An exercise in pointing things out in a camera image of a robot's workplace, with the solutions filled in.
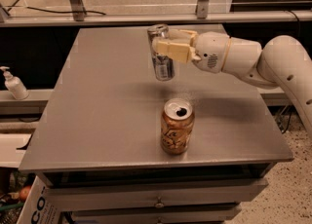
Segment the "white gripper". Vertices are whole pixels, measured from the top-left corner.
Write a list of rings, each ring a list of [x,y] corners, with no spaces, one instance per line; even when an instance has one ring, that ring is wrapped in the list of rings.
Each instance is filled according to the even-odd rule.
[[[170,29],[169,39],[155,38],[152,49],[158,55],[181,63],[192,61],[202,71],[219,73],[229,49],[230,37],[217,32],[206,32],[198,38],[197,36],[196,31]]]

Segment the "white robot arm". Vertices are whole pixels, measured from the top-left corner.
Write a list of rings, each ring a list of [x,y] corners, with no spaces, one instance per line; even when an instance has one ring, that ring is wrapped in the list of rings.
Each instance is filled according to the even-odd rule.
[[[227,73],[263,89],[281,88],[312,134],[312,59],[293,37],[281,35],[262,46],[225,33],[171,29],[151,42],[153,51],[198,69]]]

